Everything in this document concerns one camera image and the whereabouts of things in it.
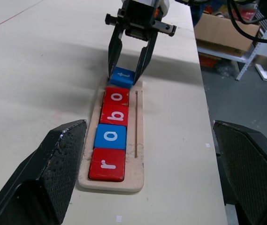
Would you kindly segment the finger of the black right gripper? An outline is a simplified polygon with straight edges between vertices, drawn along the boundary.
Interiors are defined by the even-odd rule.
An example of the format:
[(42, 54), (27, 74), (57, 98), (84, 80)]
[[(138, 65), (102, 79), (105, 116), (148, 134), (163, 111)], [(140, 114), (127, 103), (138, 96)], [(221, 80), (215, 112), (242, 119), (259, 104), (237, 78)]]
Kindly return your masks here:
[(151, 61), (152, 54), (154, 51), (156, 39), (157, 39), (158, 32), (152, 31), (150, 33), (150, 38), (146, 47), (143, 47), (141, 50), (141, 54), (137, 63), (137, 68), (135, 71), (134, 81), (133, 84), (135, 85), (140, 76), (143, 74), (144, 70), (148, 66), (149, 62)]
[(110, 79), (117, 65), (122, 50), (123, 27), (116, 24), (108, 47), (108, 78)]

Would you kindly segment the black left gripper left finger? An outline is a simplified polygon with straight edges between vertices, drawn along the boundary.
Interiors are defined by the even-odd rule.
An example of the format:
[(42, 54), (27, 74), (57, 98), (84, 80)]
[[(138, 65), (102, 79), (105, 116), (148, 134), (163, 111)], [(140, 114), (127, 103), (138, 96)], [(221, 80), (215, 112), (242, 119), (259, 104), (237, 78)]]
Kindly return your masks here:
[(76, 120), (50, 130), (0, 191), (0, 225), (60, 225), (78, 177), (87, 130)]

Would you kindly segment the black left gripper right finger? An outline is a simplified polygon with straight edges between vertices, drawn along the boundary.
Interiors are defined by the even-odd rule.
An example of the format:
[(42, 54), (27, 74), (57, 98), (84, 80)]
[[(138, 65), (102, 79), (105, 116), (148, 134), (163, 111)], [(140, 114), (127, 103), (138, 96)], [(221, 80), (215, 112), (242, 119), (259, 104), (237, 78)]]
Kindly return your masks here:
[(224, 204), (235, 206), (240, 225), (267, 225), (267, 138), (221, 120), (213, 130)]

